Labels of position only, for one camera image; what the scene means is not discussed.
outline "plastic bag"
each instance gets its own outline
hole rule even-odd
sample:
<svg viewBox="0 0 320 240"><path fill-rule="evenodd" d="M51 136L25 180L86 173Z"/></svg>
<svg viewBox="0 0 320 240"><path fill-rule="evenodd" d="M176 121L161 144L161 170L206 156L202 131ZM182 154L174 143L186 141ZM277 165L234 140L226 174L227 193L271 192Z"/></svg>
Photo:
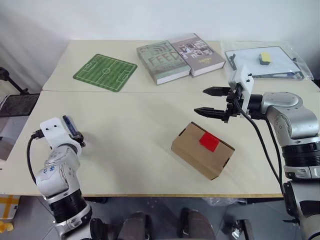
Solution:
<svg viewBox="0 0 320 240"><path fill-rule="evenodd" d="M227 59L224 69L228 79L232 77L238 64L246 65L249 71L253 71L254 78L295 80L309 78L314 80L306 62L288 43L280 41L221 41L221 50ZM270 54L271 62L269 65L267 64L270 67L259 63L259 53L267 52L268 54L268 51L275 51L278 54ZM274 70L274 73L277 74L265 72L270 69L272 69L270 72Z"/></svg>
<svg viewBox="0 0 320 240"><path fill-rule="evenodd" d="M245 198L234 198L234 197L203 197L210 206L212 207L222 207L229 206L232 204L247 204L247 200Z"/></svg>

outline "cable connector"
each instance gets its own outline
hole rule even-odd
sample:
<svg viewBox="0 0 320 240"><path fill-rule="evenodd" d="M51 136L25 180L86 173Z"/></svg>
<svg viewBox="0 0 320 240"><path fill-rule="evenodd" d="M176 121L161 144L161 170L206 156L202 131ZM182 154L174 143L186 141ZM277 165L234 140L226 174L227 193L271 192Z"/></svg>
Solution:
<svg viewBox="0 0 320 240"><path fill-rule="evenodd" d="M44 135L44 133L42 132L41 129L35 131L34 134L31 135L31 137L32 137L33 139L42 139L44 136L45 136L45 135Z"/></svg>

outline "book cover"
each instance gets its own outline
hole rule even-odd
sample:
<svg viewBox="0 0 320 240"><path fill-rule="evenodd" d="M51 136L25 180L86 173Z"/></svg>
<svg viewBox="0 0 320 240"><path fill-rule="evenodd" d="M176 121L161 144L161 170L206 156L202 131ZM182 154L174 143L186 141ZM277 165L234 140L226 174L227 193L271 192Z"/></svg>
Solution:
<svg viewBox="0 0 320 240"><path fill-rule="evenodd" d="M225 60L195 33L170 39L169 42L191 67L192 75L224 66Z"/></svg>
<svg viewBox="0 0 320 240"><path fill-rule="evenodd" d="M183 77L182 72L189 75L190 67L167 40L138 47L136 51L156 84Z"/></svg>

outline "white board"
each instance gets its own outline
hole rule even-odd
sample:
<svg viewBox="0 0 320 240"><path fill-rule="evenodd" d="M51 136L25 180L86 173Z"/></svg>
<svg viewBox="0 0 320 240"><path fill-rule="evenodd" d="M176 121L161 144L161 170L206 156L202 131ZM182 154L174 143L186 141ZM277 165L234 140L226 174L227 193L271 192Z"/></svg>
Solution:
<svg viewBox="0 0 320 240"><path fill-rule="evenodd" d="M270 55L271 62L269 65L260 64L259 57L263 52ZM226 51L225 54L229 62L230 57L235 54L235 58L233 60L235 66L239 67L241 65L245 65L249 71L251 71L253 76L300 72L297 65L279 46L232 50Z"/></svg>

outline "yellow sponge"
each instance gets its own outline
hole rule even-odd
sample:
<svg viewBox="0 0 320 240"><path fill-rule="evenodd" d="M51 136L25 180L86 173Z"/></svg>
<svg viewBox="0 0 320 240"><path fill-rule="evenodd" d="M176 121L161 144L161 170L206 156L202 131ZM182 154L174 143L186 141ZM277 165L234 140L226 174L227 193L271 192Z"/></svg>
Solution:
<svg viewBox="0 0 320 240"><path fill-rule="evenodd" d="M269 65L271 63L270 54L267 52L260 53L259 59L261 65Z"/></svg>

